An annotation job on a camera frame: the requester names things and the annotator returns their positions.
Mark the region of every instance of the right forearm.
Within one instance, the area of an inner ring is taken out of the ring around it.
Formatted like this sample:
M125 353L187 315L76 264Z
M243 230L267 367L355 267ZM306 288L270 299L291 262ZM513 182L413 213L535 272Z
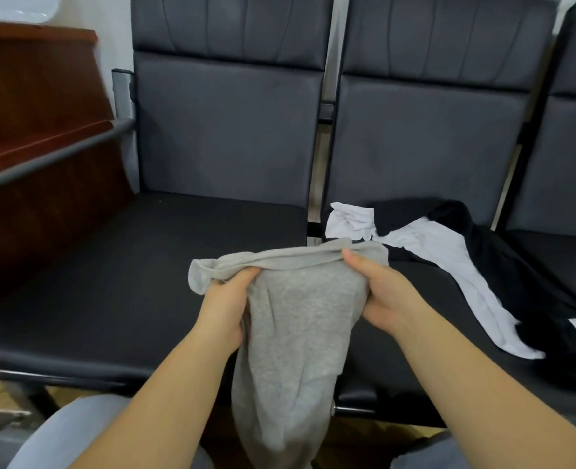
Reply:
M474 467L576 467L576 428L432 308L390 331Z

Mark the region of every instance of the chair leg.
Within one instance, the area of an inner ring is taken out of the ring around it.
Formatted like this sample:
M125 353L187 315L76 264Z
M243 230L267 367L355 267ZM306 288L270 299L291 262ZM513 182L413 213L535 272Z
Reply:
M28 410L35 419L45 421L60 410L45 386L35 383L4 382L11 398L22 410Z

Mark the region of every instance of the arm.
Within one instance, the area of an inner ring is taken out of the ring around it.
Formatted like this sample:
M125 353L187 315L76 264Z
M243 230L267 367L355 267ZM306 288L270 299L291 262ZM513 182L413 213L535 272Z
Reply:
M492 362L399 272L348 250L344 259L370 280L363 316L397 340L473 467L576 468L576 427Z
M247 286L258 273L247 268L210 286L192 331L70 469L190 467L227 359L242 343Z

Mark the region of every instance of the black leather upholstery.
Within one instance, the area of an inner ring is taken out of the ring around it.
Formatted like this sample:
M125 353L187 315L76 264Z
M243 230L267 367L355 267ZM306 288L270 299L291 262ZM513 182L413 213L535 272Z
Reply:
M136 53L150 191L307 207L323 73Z
M555 11L351 0L324 204L440 196L490 224Z
M136 51L325 69L334 0L132 0Z
M307 227L307 212L294 206L140 194L0 303L0 370L133 391L196 321L192 259L303 246ZM224 394L230 384L228 372Z
M528 163L519 168L522 180L503 221L513 243L576 295L576 4L549 72L537 140L530 153L523 149Z
M547 385L532 370L533 362L497 348L472 316L453 278L422 263L396 263L394 268L415 285L427 302L502 369L562 415L576 418L576 393ZM336 385L339 406L374 410L378 419L438 426L438 413L401 353L395 340L360 320L353 329L346 375Z
M556 0L352 0L342 71L528 92Z

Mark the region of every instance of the left forearm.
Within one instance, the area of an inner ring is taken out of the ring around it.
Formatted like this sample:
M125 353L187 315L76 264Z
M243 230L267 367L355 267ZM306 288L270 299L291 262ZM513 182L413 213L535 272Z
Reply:
M230 354L213 347L191 331L70 469L190 467Z

